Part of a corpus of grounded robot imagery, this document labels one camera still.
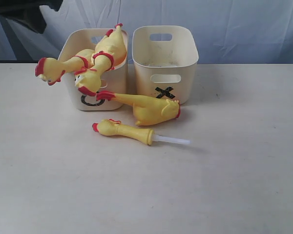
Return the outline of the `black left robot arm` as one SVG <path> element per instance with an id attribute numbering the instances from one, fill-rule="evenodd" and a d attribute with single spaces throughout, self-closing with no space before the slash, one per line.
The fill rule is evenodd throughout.
<path id="1" fill-rule="evenodd" d="M 62 2 L 62 0 L 0 0 L 0 16 L 42 34 L 47 24 L 40 7 L 48 6 L 57 12 Z"/>

